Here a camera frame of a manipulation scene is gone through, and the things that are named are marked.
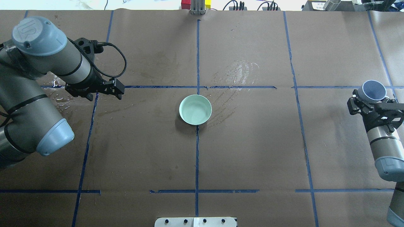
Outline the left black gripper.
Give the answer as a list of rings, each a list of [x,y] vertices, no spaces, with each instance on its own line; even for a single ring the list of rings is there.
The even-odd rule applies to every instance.
[[[107,86],[104,85],[98,71],[90,71],[89,75],[81,82],[65,85],[65,90],[72,96],[88,96],[90,93],[100,92],[106,95],[113,95],[118,100],[122,99],[125,93],[125,86],[118,79],[110,79]]]

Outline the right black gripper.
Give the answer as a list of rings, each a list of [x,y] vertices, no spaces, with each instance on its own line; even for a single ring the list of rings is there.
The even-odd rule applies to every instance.
[[[352,96],[347,101],[350,115],[363,115],[365,131],[384,126],[393,133],[403,123],[403,103],[398,103],[395,99],[385,98],[378,103],[370,103],[359,96],[358,90],[353,90]]]

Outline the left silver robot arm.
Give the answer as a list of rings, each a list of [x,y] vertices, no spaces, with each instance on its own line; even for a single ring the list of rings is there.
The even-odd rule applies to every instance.
[[[26,17],[1,44],[1,168],[9,168],[32,153],[48,156],[74,139],[67,120],[54,107],[37,79],[53,73],[73,97],[93,100],[94,93],[121,100],[125,86],[102,72],[95,54],[112,43],[69,39],[49,19]]]

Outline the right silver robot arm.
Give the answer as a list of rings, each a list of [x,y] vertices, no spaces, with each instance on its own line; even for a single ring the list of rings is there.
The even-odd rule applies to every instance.
[[[378,175],[395,182],[387,221],[394,227],[404,225],[404,157],[398,128],[403,124],[403,104],[396,99],[365,99],[355,89],[347,101],[351,115],[362,116]]]

